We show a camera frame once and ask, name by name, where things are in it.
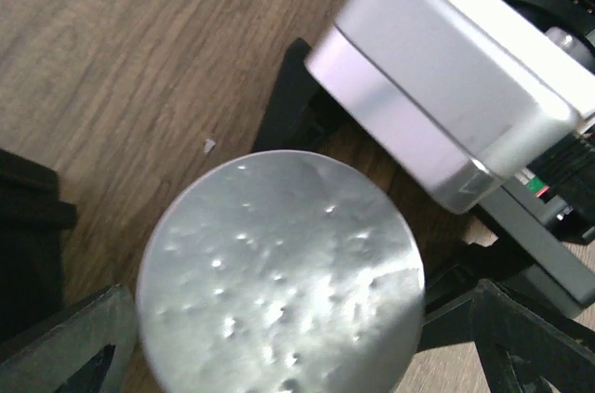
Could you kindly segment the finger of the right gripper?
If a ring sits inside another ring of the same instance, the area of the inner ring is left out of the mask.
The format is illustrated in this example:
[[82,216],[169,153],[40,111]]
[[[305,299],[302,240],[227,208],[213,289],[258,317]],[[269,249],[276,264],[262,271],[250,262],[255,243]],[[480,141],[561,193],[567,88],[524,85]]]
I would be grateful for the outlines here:
[[584,305],[551,282],[497,282],[463,268],[426,281],[419,351],[473,343],[493,392],[591,392],[594,333]]
[[302,38],[285,51],[251,151],[320,152],[390,188],[397,164],[310,75],[310,52]]

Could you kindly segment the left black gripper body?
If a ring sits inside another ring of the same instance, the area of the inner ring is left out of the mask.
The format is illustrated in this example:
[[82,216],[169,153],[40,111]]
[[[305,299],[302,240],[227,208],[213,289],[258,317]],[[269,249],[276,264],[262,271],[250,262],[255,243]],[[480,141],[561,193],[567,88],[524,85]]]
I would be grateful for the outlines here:
[[63,308],[60,237],[77,222],[58,174],[1,151],[1,341]]

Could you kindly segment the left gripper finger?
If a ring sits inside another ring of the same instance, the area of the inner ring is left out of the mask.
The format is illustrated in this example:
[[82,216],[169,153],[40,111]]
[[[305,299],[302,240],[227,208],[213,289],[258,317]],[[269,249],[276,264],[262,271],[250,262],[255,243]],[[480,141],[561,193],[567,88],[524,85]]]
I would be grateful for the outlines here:
[[3,392],[120,392],[137,340],[124,285],[107,286],[1,344]]

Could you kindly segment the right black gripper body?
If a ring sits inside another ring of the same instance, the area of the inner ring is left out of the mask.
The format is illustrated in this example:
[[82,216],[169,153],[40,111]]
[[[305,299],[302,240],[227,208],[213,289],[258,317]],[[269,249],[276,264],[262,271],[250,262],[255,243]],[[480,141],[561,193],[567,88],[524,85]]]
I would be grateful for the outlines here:
[[[594,0],[504,0],[594,71]],[[594,118],[477,207],[496,235],[489,277],[574,318],[594,302],[594,273],[566,242],[594,240]]]

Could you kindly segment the clear round cup lid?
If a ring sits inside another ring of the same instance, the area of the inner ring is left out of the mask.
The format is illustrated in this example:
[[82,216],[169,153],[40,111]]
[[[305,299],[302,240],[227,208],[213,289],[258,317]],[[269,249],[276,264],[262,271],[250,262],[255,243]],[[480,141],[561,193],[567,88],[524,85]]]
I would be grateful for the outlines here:
[[266,151],[172,202],[136,304],[164,392],[389,392],[417,351],[424,268],[366,176],[321,154]]

